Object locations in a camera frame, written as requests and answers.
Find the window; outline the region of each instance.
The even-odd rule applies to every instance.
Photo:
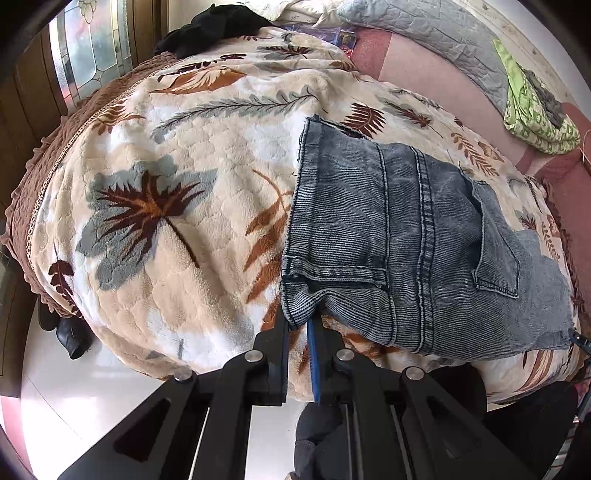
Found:
[[[51,53],[68,111],[132,69],[126,0],[73,0],[49,26]]]

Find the beige fleece blanket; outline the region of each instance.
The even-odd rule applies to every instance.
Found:
[[[560,235],[531,180],[434,102],[361,76],[333,45],[278,28],[157,70],[88,119],[31,217],[36,279],[141,372],[220,368],[273,324],[299,138],[315,113],[487,181],[509,225],[536,230],[570,284]],[[578,327],[575,313],[573,321]],[[326,322],[383,367],[460,363]],[[290,394],[299,398],[310,398],[306,345],[305,329],[292,333]],[[568,378],[578,359],[571,349],[475,365],[489,401],[502,401]]]

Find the green fabric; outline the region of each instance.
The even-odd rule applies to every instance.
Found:
[[[574,122],[567,116],[560,129],[552,125],[519,64],[500,40],[493,43],[509,77],[504,118],[507,130],[544,153],[562,154],[577,148],[581,136]]]

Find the silver screw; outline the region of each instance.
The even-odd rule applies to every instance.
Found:
[[[173,377],[177,382],[183,383],[193,376],[193,370],[189,367],[180,367],[173,372]]]
[[[336,358],[342,360],[343,362],[352,360],[354,356],[355,354],[353,353],[353,350],[349,350],[348,348],[343,348],[342,350],[336,352]]]
[[[425,372],[419,367],[407,368],[406,375],[411,380],[421,380],[425,376]]]
[[[249,350],[244,354],[244,358],[246,358],[247,362],[259,362],[262,360],[262,352],[259,350]]]

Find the gray blanket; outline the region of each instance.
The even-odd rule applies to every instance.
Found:
[[[348,0],[343,20],[411,38],[448,59],[505,114],[508,79],[492,40],[494,33],[451,0]]]

